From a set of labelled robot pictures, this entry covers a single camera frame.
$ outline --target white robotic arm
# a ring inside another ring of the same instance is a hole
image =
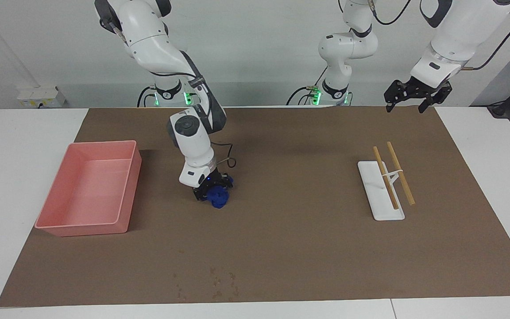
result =
[[[436,29],[407,83],[396,80],[385,92],[387,111],[401,101],[424,99],[419,111],[441,104],[459,73],[510,13],[510,0],[421,0],[421,13]]]
[[[320,41],[318,52],[328,63],[321,84],[322,101],[343,104],[352,77],[352,66],[348,60],[370,57],[377,51],[378,41],[372,32],[372,20],[367,0],[347,0],[344,21],[350,31],[331,34]]]
[[[155,78],[157,98],[172,99],[182,90],[182,76],[194,89],[200,103],[172,115],[167,129],[174,145],[185,157],[180,182],[194,187],[198,200],[206,199],[212,186],[232,187],[232,179],[216,167],[209,134],[223,129],[225,111],[212,95],[192,59],[175,48],[161,17],[170,13],[170,0],[95,0],[100,24],[123,40],[129,55]],[[172,89],[160,89],[167,83]]]

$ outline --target pink plastic container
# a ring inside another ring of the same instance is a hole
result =
[[[135,141],[70,144],[35,228],[61,237],[125,233],[140,168]]]

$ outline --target wooden stick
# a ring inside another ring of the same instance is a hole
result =
[[[398,210],[397,199],[395,198],[395,194],[393,194],[393,188],[391,187],[391,183],[389,182],[389,177],[386,175],[387,171],[385,170],[385,166],[383,166],[383,161],[381,161],[381,154],[379,154],[379,150],[377,149],[377,147],[373,147],[373,153],[375,153],[375,158],[377,158],[377,165],[379,165],[379,170],[381,171],[381,175],[383,175],[383,182],[385,182],[385,188],[387,188],[389,198],[391,198],[391,204],[393,204],[393,209]]]
[[[389,152],[391,153],[391,157],[393,158],[393,163],[397,170],[402,170],[401,164],[398,162],[397,154],[395,154],[395,149],[393,149],[393,144],[391,142],[387,142],[387,147],[389,148]],[[409,183],[406,181],[405,173],[403,171],[398,172],[398,176],[401,179],[402,188],[405,190],[406,198],[409,200],[409,205],[414,205],[416,202],[414,201],[413,193],[410,191]]]

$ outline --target brown table mat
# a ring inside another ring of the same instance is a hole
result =
[[[510,239],[433,109],[228,109],[229,204],[178,183],[174,109],[91,109],[76,141],[136,140],[126,234],[32,230],[0,307],[510,295]],[[376,222],[357,162],[392,141],[417,201]],[[215,147],[219,158],[227,149]]]

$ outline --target white table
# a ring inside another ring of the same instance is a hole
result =
[[[437,108],[510,236],[510,123],[486,109]],[[0,293],[86,109],[0,110]],[[0,318],[510,318],[510,297],[199,303],[0,309]]]

